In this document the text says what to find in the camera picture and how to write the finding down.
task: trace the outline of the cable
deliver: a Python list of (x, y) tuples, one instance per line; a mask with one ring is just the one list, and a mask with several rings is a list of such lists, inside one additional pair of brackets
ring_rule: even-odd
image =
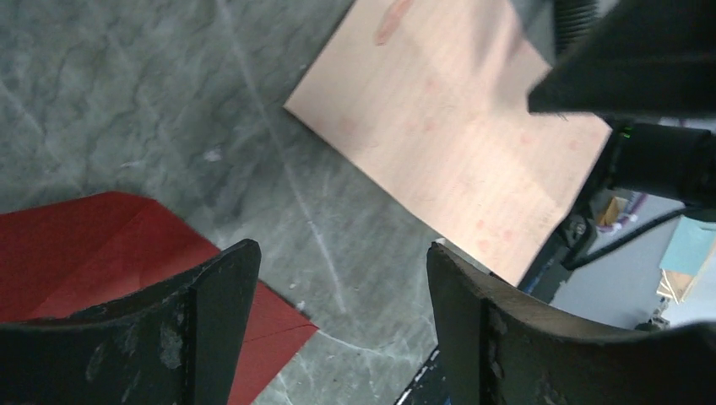
[(648, 221), (646, 224), (636, 228), (634, 231), (630, 232), (626, 236), (622, 236), (618, 240), (616, 240), (613, 243), (610, 243), (607, 246), (602, 247), (601, 249), (598, 249), (587, 256), (582, 257), (581, 259), (577, 259), (573, 262), (565, 263), (564, 268), (568, 271), (574, 271), (577, 270), (580, 267), (584, 267), (591, 262), (595, 262), (602, 257), (610, 254), (613, 251), (616, 251), (617, 249), (622, 248), (627, 243), (631, 242), (632, 240), (635, 240), (639, 236), (649, 232), (650, 230), (653, 230), (657, 226), (669, 222), (672, 219), (679, 217), (685, 213), (692, 213), (694, 211), (698, 211), (700, 208), (695, 207), (685, 207), (681, 209), (677, 209), (675, 211), (672, 211), (670, 213), (665, 213), (664, 215), (661, 215), (660, 217), (654, 218), (650, 221)]

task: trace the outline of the red envelope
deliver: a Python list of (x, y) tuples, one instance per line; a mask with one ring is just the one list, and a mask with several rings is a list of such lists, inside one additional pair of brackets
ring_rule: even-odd
[[(65, 317), (219, 250), (155, 200), (120, 192), (0, 215), (0, 322)], [(247, 405), (317, 328), (259, 282), (230, 405)]]

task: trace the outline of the paper sheet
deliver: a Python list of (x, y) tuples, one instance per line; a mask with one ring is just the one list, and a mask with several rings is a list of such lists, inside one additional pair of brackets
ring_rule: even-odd
[(507, 0), (357, 0), (285, 107), (517, 285), (608, 134), (527, 113), (547, 69)]

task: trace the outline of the scratch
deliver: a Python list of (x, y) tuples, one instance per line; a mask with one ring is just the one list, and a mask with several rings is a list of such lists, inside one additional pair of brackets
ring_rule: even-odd
[(388, 43), (395, 30), (400, 25), (400, 20), (408, 13), (413, 0), (395, 0), (382, 18), (380, 26), (376, 31), (376, 45), (383, 46)]
[[(98, 20), (102, 20), (101, 17), (101, 11), (98, 9), (97, 5), (93, 1), (88, 1), (87, 4), (92, 9), (92, 13), (95, 15), (95, 17)], [(127, 56), (127, 53), (124, 50), (124, 47), (119, 43), (119, 40), (117, 40), (117, 37), (113, 35), (111, 32), (107, 32), (107, 40), (109, 41), (110, 45), (113, 46), (117, 53), (119, 54), (119, 57), (122, 59), (122, 63), (124, 64), (124, 67), (135, 76), (137, 79), (137, 101), (138, 104), (142, 104), (141, 106), (146, 109), (146, 111), (156, 120), (156, 135), (159, 137), (160, 141), (164, 144), (166, 149), (171, 152), (174, 155), (174, 159), (176, 159), (182, 167), (188, 167), (188, 165), (185, 164), (184, 159), (182, 158), (181, 154), (179, 153), (179, 150), (176, 148), (174, 143), (169, 139), (169, 137), (166, 135), (166, 132), (164, 131), (164, 128), (161, 124), (161, 115), (157, 110), (149, 103), (149, 99), (146, 97), (142, 90), (142, 77), (141, 77), (141, 69), (136, 68), (135, 63), (129, 59)], [(196, 179), (191, 179), (189, 181), (191, 183), (192, 189), (194, 191), (194, 194), (196, 197), (199, 197), (203, 201), (203, 196), (201, 195), (201, 192), (199, 191), (197, 187), (197, 181)], [(211, 223), (214, 223), (214, 217), (215, 213), (211, 210), (206, 204), (202, 203), (203, 207), (209, 212), (209, 217), (211, 218)], [(214, 226), (213, 227), (214, 235), (219, 235), (219, 229)]]
[(231, 19), (229, 18), (229, 10), (226, 7), (225, 0), (216, 0), (217, 7), (221, 10), (221, 17), (224, 20), (225, 27), (229, 31), (228, 35), (232, 39), (232, 47), (231, 50), (234, 53), (234, 56), (236, 57), (236, 60), (239, 62), (239, 68), (241, 70), (241, 75), (243, 76), (244, 80), (246, 81), (249, 94), (254, 100), (254, 103), (256, 103), (256, 107), (258, 108), (258, 113), (261, 116), (261, 120), (263, 121), (264, 125), (266, 125), (266, 128), (268, 129), (268, 134), (271, 137), (271, 142), (274, 144), (274, 147), (276, 148), (277, 155), (279, 156), (279, 159), (281, 160), (281, 164), (284, 167), (284, 173), (286, 174), (286, 180), (289, 183), (289, 186), (291, 190), (293, 191), (294, 196), (296, 197), (296, 201), (298, 202), (298, 206), (301, 209), (301, 212), (303, 213), (303, 216), (306, 217), (306, 220), (308, 221), (308, 226), (311, 228), (311, 233), (313, 234), (314, 238), (316, 239), (316, 242), (318, 243), (318, 249), (321, 251), (321, 255), (323, 256), (323, 259), (326, 262), (326, 265), (328, 266), (328, 271), (330, 273), (331, 279), (334, 283), (334, 297), (336, 300), (336, 304), (338, 304), (338, 308), (342, 314), (346, 313), (345, 308), (345, 302), (343, 298), (343, 287), (341, 285), (341, 282), (338, 277), (338, 273), (336, 272), (334, 261), (331, 258), (330, 252), (328, 251), (328, 248), (326, 247), (326, 243), (323, 241), (323, 236), (321, 235), (320, 230), (318, 227), (313, 223), (313, 219), (311, 216), (311, 213), (308, 210), (308, 206), (306, 205), (306, 201), (303, 199), (303, 196), (299, 192), (299, 188), (296, 182), (296, 174), (294, 173), (293, 169), (288, 165), (288, 161), (285, 157), (285, 151), (284, 148), (281, 146), (281, 142), (279, 141), (279, 136), (277, 135), (277, 132), (274, 128), (274, 126), (271, 124), (271, 121), (269, 120), (269, 115), (266, 112), (266, 107), (263, 105), (263, 102), (261, 101), (261, 97), (258, 95), (258, 90), (256, 83), (253, 80), (253, 76), (251, 74), (251, 69), (248, 67), (246, 62), (246, 53), (243, 50), (243, 46), (239, 41), (235, 38), (234, 35), (234, 26), (231, 22)]
[[(8, 89), (8, 86), (5, 85), (5, 81), (0, 78), (0, 90), (3, 92), (5, 97), (10, 100), (10, 103), (13, 104), (13, 107), (15, 110), (32, 126), (33, 129), (37, 131), (37, 133), (43, 137), (43, 142), (45, 141), (45, 136), (47, 135), (47, 132), (45, 131), (45, 128), (40, 125), (40, 122), (35, 118), (35, 116), (30, 113), (27, 108), (24, 106), (22, 101), (18, 99), (18, 97)], [(60, 158), (57, 157), (55, 152), (51, 149), (45, 146), (45, 151), (57, 162), (60, 166), (62, 166), (62, 161)], [(77, 179), (74, 178), (72, 175), (68, 175), (68, 179), (72, 182), (72, 185), (75, 186), (79, 191), (82, 191), (82, 187), (77, 182)]]
[(143, 163), (142, 160), (133, 160), (131, 162), (125, 162), (119, 165), (120, 169), (126, 169), (127, 167), (139, 167)]
[(134, 388), (137, 387), (137, 384), (139, 383), (139, 377), (142, 375), (142, 371), (137, 371), (137, 374), (134, 376), (134, 379), (132, 380), (132, 383), (127, 386), (127, 389), (124, 390), (124, 393), (122, 394), (122, 403), (125, 403), (127, 399), (129, 398), (129, 394), (132, 393)]
[(432, 324), (431, 319), (428, 318), (427, 316), (421, 315), (420, 318), (421, 318), (423, 321), (425, 321), (425, 323), (427, 324), (427, 326), (430, 327), (430, 329), (432, 329), (432, 328), (434, 327), (433, 324)]
[(421, 310), (423, 309), (423, 304), (420, 301), (420, 298), (422, 298), (422, 295), (423, 295), (422, 294), (422, 287), (423, 287), (422, 279), (423, 278), (420, 276), (415, 277), (415, 282), (413, 283), (413, 285), (415, 286), (415, 297), (413, 298), (413, 302), (412, 302), (413, 305), (417, 306)]
[(301, 353), (296, 353), (296, 361), (298, 361), (298, 365), (300, 365), (303, 371), (306, 373), (306, 376), (308, 377), (308, 382), (309, 384), (311, 384), (311, 389), (315, 389), (316, 382), (313, 380), (313, 374), (308, 369), (308, 365), (303, 359), (303, 356), (301, 356)]
[(284, 386), (284, 392), (282, 392), (284, 394), (284, 399), (289, 405), (293, 405), (293, 401), (291, 401), (289, 397), (289, 386), (286, 385), (286, 380), (284, 380), (284, 377), (281, 375), (281, 373), (278, 373), (276, 377), (281, 383), (281, 385)]
[(326, 175), (323, 177), (323, 198), (328, 197), (328, 181), (331, 178), (331, 173), (326, 171)]
[(322, 331), (321, 329), (318, 329), (318, 332), (316, 334), (323, 336), (324, 338), (326, 338), (332, 342), (340, 344), (341, 346), (345, 346), (346, 348), (355, 350), (357, 352), (364, 352), (364, 353), (372, 354), (377, 357), (388, 357), (388, 358), (394, 359), (394, 360), (413, 361), (413, 359), (410, 359), (407, 356), (394, 356), (389, 353), (381, 353), (381, 352), (379, 352), (375, 349), (372, 349), (372, 348), (362, 348), (361, 346), (356, 346), (353, 343), (348, 343), (345, 340), (341, 340), (341, 339), (338, 339), (337, 337), (333, 337), (333, 336), (327, 334), (326, 332)]
[(105, 349), (106, 344), (100, 343), (100, 345), (95, 348), (95, 351), (89, 357), (87, 369), (84, 371), (84, 378), (88, 382), (94, 381), (97, 374), (99, 374), (102, 362), (105, 361)]

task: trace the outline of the red stain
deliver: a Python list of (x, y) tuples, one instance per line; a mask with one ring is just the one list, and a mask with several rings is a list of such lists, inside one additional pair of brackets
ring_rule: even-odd
[(435, 81), (434, 78), (429, 78), (426, 80), (426, 92), (428, 93), (436, 93), (438, 89), (437, 81)]
[(423, 124), (423, 131), (430, 132), (435, 129), (435, 122), (433, 120), (427, 120)]
[(348, 135), (355, 135), (355, 132), (358, 129), (358, 124), (356, 124), (355, 121), (351, 120), (347, 116), (344, 116), (340, 119), (339, 125), (340, 131)]
[(408, 13), (412, 4), (413, 0), (395, 0), (393, 2), (376, 31), (375, 42), (377, 46), (388, 43), (390, 37), (393, 36), (393, 32), (398, 29), (400, 20)]

